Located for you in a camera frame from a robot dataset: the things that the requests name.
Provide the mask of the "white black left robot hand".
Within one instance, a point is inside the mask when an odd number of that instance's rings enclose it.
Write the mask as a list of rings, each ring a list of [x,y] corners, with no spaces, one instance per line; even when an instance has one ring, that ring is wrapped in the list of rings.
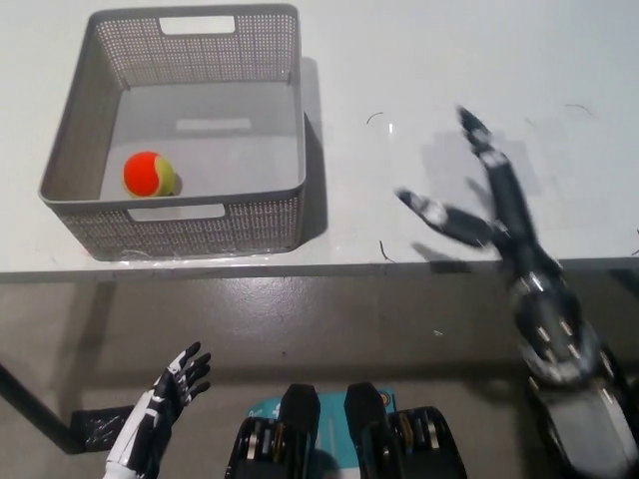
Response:
[[[211,387],[210,353],[196,341],[181,351],[135,404],[105,462],[104,479],[156,478],[184,410]]]

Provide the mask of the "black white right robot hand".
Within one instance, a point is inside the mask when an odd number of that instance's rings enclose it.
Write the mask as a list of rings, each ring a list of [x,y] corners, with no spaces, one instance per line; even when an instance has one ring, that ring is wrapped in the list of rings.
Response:
[[[464,107],[457,109],[457,117],[471,153],[485,171],[493,218],[480,218],[407,188],[396,189],[396,197],[440,235],[473,248],[493,246],[510,287],[521,283],[528,290],[551,289],[562,280],[561,266],[539,242],[512,163],[478,117]]]

